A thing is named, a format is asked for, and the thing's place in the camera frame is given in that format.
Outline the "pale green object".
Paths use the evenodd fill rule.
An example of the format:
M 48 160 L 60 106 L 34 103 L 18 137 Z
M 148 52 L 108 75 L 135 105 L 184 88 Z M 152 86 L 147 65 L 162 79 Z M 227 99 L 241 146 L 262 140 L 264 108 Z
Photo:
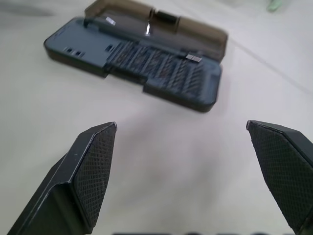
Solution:
M 275 12 L 282 5 L 282 0 L 269 0 L 267 5 L 268 12 Z

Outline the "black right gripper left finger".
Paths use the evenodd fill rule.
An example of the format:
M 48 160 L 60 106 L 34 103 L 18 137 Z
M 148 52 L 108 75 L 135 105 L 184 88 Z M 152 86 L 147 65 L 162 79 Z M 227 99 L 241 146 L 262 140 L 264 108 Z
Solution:
M 109 182 L 116 131 L 108 122 L 80 133 L 7 235 L 90 235 Z

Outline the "dark screwdriver bit case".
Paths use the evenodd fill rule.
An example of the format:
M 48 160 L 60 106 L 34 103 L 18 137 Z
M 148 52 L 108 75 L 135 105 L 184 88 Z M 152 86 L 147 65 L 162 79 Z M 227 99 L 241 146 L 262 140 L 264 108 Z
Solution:
M 217 101 L 227 40 L 222 29 L 135 0 L 96 0 L 44 47 L 55 61 L 206 113 Z

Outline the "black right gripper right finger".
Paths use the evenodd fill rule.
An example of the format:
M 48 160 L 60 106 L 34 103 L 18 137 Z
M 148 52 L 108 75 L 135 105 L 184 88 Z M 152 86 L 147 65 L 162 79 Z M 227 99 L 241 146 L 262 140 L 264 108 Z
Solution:
M 313 143 L 282 125 L 249 120 L 267 187 L 295 235 L 313 235 Z

